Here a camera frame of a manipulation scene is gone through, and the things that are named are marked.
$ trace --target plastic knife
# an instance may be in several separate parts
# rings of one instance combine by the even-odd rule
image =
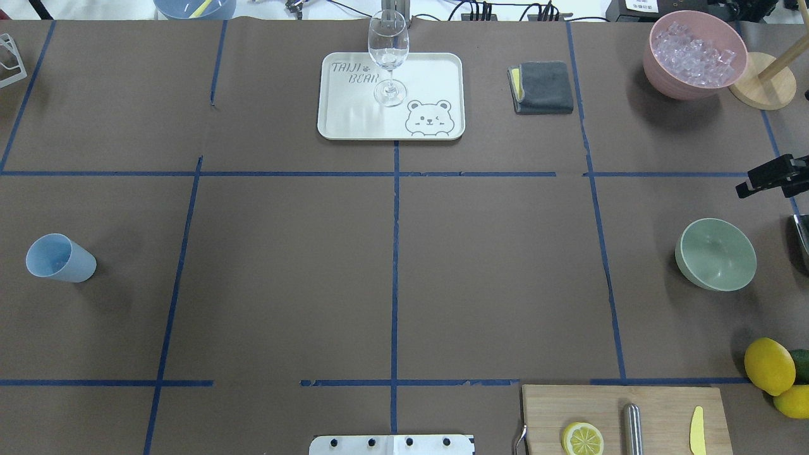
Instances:
[[[702,406],[694,408],[691,418],[691,453],[705,455],[705,426],[702,419]]]

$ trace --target blue tape line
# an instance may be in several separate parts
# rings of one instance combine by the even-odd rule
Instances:
[[[161,387],[213,387],[213,381],[163,380]]]
[[[225,48],[225,33],[227,32],[227,21],[222,21],[222,35],[219,36],[219,50],[216,53],[216,65],[214,66],[214,78],[210,82],[210,105],[214,105],[214,95],[216,94],[216,82],[219,79],[219,64],[222,63],[222,50]]]
[[[781,152],[778,150],[778,144],[775,142],[775,134],[773,134],[773,127],[769,124],[769,116],[767,115],[767,111],[760,110],[761,112],[761,120],[764,121],[764,128],[767,130],[767,137],[769,138],[769,145],[773,147],[773,153],[775,153],[775,157],[781,156]]]
[[[393,172],[205,171],[203,177],[393,177]]]
[[[507,387],[519,384],[519,379],[400,379],[398,383],[403,387],[449,387],[457,385]]]
[[[555,177],[555,172],[402,172],[402,177]]]
[[[4,387],[155,387],[157,381],[104,379],[0,379]]]
[[[152,436],[155,434],[155,420],[157,419],[157,408],[160,403],[160,387],[155,387],[155,395],[152,397],[152,408],[149,413],[149,426],[146,428],[146,443],[143,445],[143,455],[149,455],[151,451]]]
[[[189,171],[3,171],[3,176],[155,176],[155,177],[191,177]]]
[[[451,387],[457,385],[482,385],[507,387],[519,384],[519,379],[317,379],[300,381],[301,387]]]
[[[582,89],[578,84],[578,67],[576,66],[576,51],[573,47],[573,28],[570,26],[570,22],[565,22],[565,28],[567,28],[567,46],[568,50],[570,51],[570,68],[573,71],[573,82],[574,87],[576,90],[576,104],[578,106],[578,122],[582,129],[582,139],[584,140],[584,149],[587,150],[587,154],[590,154],[590,139],[587,138],[587,132],[584,130],[584,101],[582,100]]]
[[[45,43],[42,45],[42,50],[40,51],[40,58],[36,61],[36,66],[34,67],[34,72],[31,73],[31,80],[28,81],[28,88],[25,90],[25,96],[23,96],[23,103],[19,106],[19,112],[17,113],[17,119],[14,120],[14,126],[11,128],[11,134],[9,134],[8,142],[6,143],[6,150],[2,154],[2,159],[0,159],[0,172],[6,167],[6,161],[8,160],[8,154],[11,152],[11,146],[14,144],[14,138],[17,136],[17,129],[19,128],[19,122],[23,119],[23,113],[25,112],[25,106],[28,105],[28,98],[31,97],[31,90],[34,88],[34,82],[36,82],[36,76],[40,73],[40,68],[42,67],[42,61],[45,59],[45,52],[48,51],[48,46],[50,45],[50,39],[53,36],[53,29],[56,28],[56,21],[51,21],[51,26],[48,29],[48,35],[45,37]]]
[[[609,295],[610,313],[612,315],[612,337],[615,341],[615,352],[618,360],[618,372],[621,378],[626,378],[626,368],[624,366],[624,351],[621,347],[621,331],[618,328],[618,312],[615,307],[615,295],[612,292],[612,276],[609,271],[609,260],[607,258],[607,244],[604,241],[604,225],[601,222],[601,208],[599,206],[598,191],[595,187],[595,177],[593,177],[593,159],[590,151],[590,141],[587,139],[587,132],[584,130],[584,103],[582,102],[582,91],[578,81],[578,69],[576,67],[576,53],[573,46],[573,29],[569,22],[565,22],[567,27],[567,43],[570,49],[570,65],[573,69],[573,82],[576,88],[576,100],[578,102],[578,119],[582,127],[582,140],[587,151],[587,176],[590,180],[590,192],[593,198],[593,210],[595,211],[595,226],[599,233],[599,246],[601,247],[601,263],[604,266],[604,276],[607,279],[607,291]]]
[[[151,451],[152,436],[155,433],[155,420],[157,419],[157,409],[160,403],[160,383],[163,381],[163,374],[166,371],[166,358],[168,357],[168,346],[172,340],[172,327],[174,326],[174,314],[177,308],[177,298],[180,294],[180,279],[183,275],[185,265],[185,252],[188,248],[188,232],[191,230],[191,219],[194,215],[194,204],[197,201],[197,188],[200,182],[200,172],[202,170],[202,157],[197,160],[197,169],[194,172],[194,183],[191,187],[191,199],[188,202],[188,214],[185,216],[185,229],[183,230],[183,243],[180,246],[180,260],[177,261],[177,272],[174,278],[174,290],[172,291],[172,303],[168,308],[168,320],[166,321],[166,333],[163,336],[163,349],[160,352],[160,365],[157,371],[158,384],[155,387],[155,395],[152,398],[152,409],[149,415],[149,427],[146,429],[146,443],[143,447],[143,455],[148,455]]]
[[[118,379],[0,379],[0,387],[155,387],[153,380]],[[163,381],[163,387],[213,387],[213,381]]]
[[[764,128],[767,130],[767,137],[769,138],[769,145],[773,147],[773,153],[775,157],[778,158],[781,156],[781,151],[778,150],[778,142],[775,140],[775,134],[773,133],[773,127],[769,124],[769,115],[767,115],[767,111],[761,109],[761,120],[764,121]],[[796,215],[801,214],[801,210],[798,209],[798,203],[795,201],[795,198],[790,198],[790,205],[792,206],[792,211]]]
[[[647,377],[591,379],[590,385],[707,385],[707,384],[749,384],[746,377]]]
[[[593,177],[733,177],[747,178],[746,172],[587,172]]]
[[[301,381],[301,387],[389,387],[389,379],[317,379]]]
[[[399,141],[393,141],[393,264],[391,292],[391,434],[396,434],[399,379]]]

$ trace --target pink bowl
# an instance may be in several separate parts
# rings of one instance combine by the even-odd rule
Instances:
[[[703,40],[712,40],[714,47],[720,52],[724,49],[732,50],[736,53],[731,66],[735,73],[731,80],[727,81],[721,87],[699,87],[691,85],[676,78],[670,73],[657,57],[652,53],[652,41],[658,33],[666,30],[672,22],[677,22],[683,25],[688,25],[691,32],[695,37]],[[658,19],[652,31],[649,33],[649,39],[646,41],[646,50],[643,53],[643,71],[646,72],[646,77],[649,82],[658,89],[660,93],[665,96],[674,98],[675,100],[697,100],[711,96],[725,87],[733,85],[744,74],[744,70],[748,66],[748,48],[744,45],[742,37],[736,33],[730,25],[724,23],[721,19],[716,18],[700,11],[675,11],[664,15]]]

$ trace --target lemon slice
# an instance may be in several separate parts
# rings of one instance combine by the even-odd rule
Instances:
[[[561,446],[567,455],[601,455],[604,437],[598,428],[587,422],[573,422],[562,433]]]

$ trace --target folded cloth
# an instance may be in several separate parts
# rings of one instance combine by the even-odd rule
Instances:
[[[518,114],[572,113],[573,93],[564,62],[510,66],[511,97]]]

